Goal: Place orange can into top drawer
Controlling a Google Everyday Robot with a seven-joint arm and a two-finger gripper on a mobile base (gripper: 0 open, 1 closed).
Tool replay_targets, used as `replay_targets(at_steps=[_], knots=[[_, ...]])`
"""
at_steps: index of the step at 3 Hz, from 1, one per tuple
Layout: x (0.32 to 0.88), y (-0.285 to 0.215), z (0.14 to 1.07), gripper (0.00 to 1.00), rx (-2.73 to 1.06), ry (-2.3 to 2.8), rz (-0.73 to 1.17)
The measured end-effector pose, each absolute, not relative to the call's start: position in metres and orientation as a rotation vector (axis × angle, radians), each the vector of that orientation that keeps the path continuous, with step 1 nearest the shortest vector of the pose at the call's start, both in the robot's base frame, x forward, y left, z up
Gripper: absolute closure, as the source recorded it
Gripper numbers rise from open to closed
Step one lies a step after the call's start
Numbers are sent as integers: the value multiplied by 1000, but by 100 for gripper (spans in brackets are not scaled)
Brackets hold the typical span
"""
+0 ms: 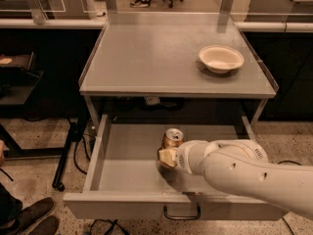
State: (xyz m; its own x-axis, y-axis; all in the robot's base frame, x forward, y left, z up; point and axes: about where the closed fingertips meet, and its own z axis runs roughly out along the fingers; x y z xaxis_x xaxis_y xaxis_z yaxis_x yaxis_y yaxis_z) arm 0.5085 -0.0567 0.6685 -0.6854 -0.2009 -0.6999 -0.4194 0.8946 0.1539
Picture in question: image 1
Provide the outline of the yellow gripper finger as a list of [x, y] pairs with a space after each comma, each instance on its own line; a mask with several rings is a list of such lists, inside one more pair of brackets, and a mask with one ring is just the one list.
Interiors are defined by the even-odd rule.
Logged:
[[172, 148], [161, 149], [158, 151], [158, 160], [164, 167], [174, 168], [177, 166], [176, 150]]

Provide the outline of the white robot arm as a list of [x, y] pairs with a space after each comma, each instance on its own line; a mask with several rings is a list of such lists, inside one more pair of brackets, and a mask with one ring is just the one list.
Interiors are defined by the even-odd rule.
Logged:
[[202, 176], [220, 192], [313, 218], [313, 166], [271, 164], [252, 140], [192, 140], [160, 149], [158, 160], [164, 167]]

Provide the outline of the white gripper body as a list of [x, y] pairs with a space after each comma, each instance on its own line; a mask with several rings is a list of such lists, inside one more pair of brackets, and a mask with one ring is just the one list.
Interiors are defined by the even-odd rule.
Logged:
[[207, 141], [188, 141], [180, 145], [176, 150], [177, 166], [189, 174], [202, 175], [202, 162]]

